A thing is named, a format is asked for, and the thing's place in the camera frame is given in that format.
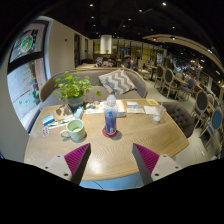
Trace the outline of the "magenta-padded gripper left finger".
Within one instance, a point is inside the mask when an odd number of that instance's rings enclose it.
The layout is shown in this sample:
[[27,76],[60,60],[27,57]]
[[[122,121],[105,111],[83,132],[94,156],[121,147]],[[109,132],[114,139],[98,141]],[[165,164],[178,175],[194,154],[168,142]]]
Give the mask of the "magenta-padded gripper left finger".
[[91,154],[91,144],[85,144],[66,155],[56,155],[43,169],[79,185]]

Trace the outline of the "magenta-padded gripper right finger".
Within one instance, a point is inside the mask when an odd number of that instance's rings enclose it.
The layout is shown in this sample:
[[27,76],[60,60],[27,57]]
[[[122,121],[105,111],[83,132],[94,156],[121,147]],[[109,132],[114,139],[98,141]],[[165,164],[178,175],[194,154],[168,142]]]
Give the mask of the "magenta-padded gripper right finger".
[[133,144],[132,153],[145,185],[182,169],[167,154],[158,155],[144,146]]

